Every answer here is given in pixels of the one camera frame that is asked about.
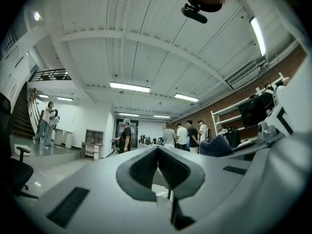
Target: glass door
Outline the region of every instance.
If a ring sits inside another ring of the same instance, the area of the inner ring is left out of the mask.
[[[123,119],[117,119],[116,123],[116,137],[120,137],[121,133],[123,131]],[[137,129],[138,129],[138,120],[130,120],[130,129],[131,129],[131,149],[137,149],[137,142],[138,142],[138,137],[137,137]]]

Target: ceiling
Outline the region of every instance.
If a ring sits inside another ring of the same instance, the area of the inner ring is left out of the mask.
[[[267,58],[292,39],[270,0],[246,0],[258,18]],[[55,32],[36,47],[49,69],[65,68],[79,92],[110,100],[116,112],[180,117],[233,89],[222,80],[261,58],[248,10],[227,0],[201,24],[181,13],[187,0],[35,0],[32,11]],[[36,27],[29,13],[31,27]],[[149,95],[109,89],[117,81],[150,87]],[[180,93],[200,99],[191,105]]]

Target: air vent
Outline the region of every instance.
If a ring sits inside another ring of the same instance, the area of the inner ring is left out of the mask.
[[[241,80],[242,78],[244,78],[246,75],[248,75],[250,72],[255,70],[257,67],[258,67],[258,65],[255,61],[248,63],[247,65],[243,66],[238,71],[236,71],[234,74],[232,74],[229,78],[227,78],[226,81],[230,85],[232,85],[232,84],[238,82],[239,80]]]

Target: brick wall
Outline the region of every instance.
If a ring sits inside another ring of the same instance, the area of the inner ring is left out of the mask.
[[[266,83],[271,83],[275,80],[277,80],[279,76],[279,72],[282,73],[284,77],[293,77],[297,69],[300,67],[300,64],[304,60],[306,56],[306,53],[301,48],[301,46],[298,46],[295,48],[286,58],[284,58],[281,62],[279,62],[276,66],[268,70],[266,73],[264,73],[262,76],[260,76],[257,80],[255,80],[252,84],[249,84],[248,86],[236,91],[235,93],[219,100],[218,102],[192,114],[185,118],[182,118],[180,120],[172,122],[172,127],[176,131],[176,124],[181,123],[182,126],[185,126],[185,121],[188,119],[191,119],[193,121],[193,125],[199,129],[199,124],[197,121],[203,120],[205,124],[211,129],[212,136],[215,136],[215,128],[211,116],[211,112],[219,111],[223,108],[226,108],[228,106],[231,106],[249,96],[256,93],[256,88],[259,87],[260,89],[264,88],[264,85]],[[231,111],[227,114],[221,115],[220,120],[231,118],[234,116],[239,115],[239,110]],[[223,124],[224,127],[234,126],[236,125],[237,128],[243,127],[243,122],[241,119],[238,119],[236,121],[228,122]],[[241,139],[247,139],[249,137],[253,137],[257,133],[257,126],[247,128],[244,130],[239,131]]]

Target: ceiling light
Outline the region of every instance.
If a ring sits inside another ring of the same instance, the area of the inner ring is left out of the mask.
[[[71,99],[71,98],[63,98],[63,97],[58,97],[58,99],[60,99],[60,100],[68,100],[68,101],[73,101],[73,99]]]
[[[160,115],[154,115],[156,118],[170,118],[170,116],[160,116]]]
[[[250,20],[250,24],[253,27],[253,31],[255,33],[255,36],[257,37],[257,41],[259,44],[261,55],[264,56],[266,53],[265,43],[264,43],[263,35],[262,35],[261,28],[260,28],[260,25],[259,25],[257,18],[252,18]]]
[[[134,114],[125,114],[125,113],[119,113],[120,115],[125,115],[125,116],[135,116],[135,117],[139,117],[139,115],[134,115]]]
[[[197,99],[197,98],[193,98],[193,97],[189,97],[189,96],[184,96],[184,95],[180,95],[180,94],[175,94],[175,98],[190,100],[190,101],[194,101],[194,102],[198,102],[198,101],[199,101],[199,99]]]
[[[40,20],[41,16],[40,16],[39,12],[35,12],[34,18],[35,18],[36,21]]]
[[[134,90],[134,91],[145,92],[145,93],[148,93],[150,91],[150,88],[148,88],[148,87],[141,87],[141,86],[124,84],[124,83],[111,82],[110,85],[112,88]]]

